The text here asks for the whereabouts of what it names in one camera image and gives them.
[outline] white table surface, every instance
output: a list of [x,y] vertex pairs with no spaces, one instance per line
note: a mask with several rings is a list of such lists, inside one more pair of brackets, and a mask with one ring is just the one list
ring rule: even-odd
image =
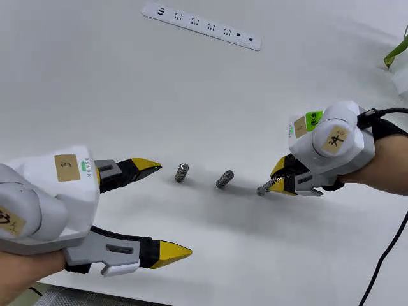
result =
[[[292,113],[403,104],[379,68],[401,22],[387,11],[376,29],[367,1],[361,18],[352,1],[297,2],[163,2],[260,35],[260,52],[146,19],[143,1],[0,2],[1,159],[86,143],[97,159],[157,160],[161,172],[101,197],[95,224],[194,251],[159,270],[104,279],[96,265],[44,282],[172,305],[357,305],[406,198],[255,189],[288,153]],[[191,170],[176,184],[180,163]],[[234,181],[215,189],[228,169]],[[407,256],[405,233],[367,305],[407,303]]]

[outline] metal screw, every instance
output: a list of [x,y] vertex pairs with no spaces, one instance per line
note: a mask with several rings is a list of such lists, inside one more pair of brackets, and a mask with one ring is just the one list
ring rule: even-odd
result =
[[234,173],[231,170],[226,171],[221,177],[218,179],[218,181],[215,183],[215,186],[217,186],[219,189],[224,188],[231,180],[234,178]]
[[274,177],[273,179],[269,180],[268,182],[266,182],[265,184],[263,184],[261,187],[258,187],[256,189],[256,193],[258,194],[258,196],[264,196],[266,193],[268,193],[270,191],[270,188],[278,181],[278,180],[282,180],[287,176],[284,177]]
[[178,166],[177,173],[174,176],[174,180],[178,183],[181,183],[185,179],[189,169],[190,167],[188,164],[180,164],[180,166]]

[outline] power outlet socket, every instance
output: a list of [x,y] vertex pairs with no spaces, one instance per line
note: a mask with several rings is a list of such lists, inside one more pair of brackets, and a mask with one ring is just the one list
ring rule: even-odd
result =
[[261,50],[261,40],[255,35],[159,3],[148,2],[142,11],[142,15],[251,50]]

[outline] green sticker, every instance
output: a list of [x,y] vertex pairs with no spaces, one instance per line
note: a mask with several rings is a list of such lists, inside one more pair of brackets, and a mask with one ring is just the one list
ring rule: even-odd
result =
[[322,110],[318,110],[316,112],[309,112],[306,114],[306,128],[308,132],[314,130],[322,116],[323,116]]

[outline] human hand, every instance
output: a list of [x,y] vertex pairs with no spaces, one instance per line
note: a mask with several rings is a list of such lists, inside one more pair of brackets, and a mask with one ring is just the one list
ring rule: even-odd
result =
[[32,283],[64,267],[62,251],[30,256],[0,252],[0,306],[8,305]]
[[389,193],[408,195],[408,137],[393,135],[375,142],[375,157],[362,169],[340,177]]

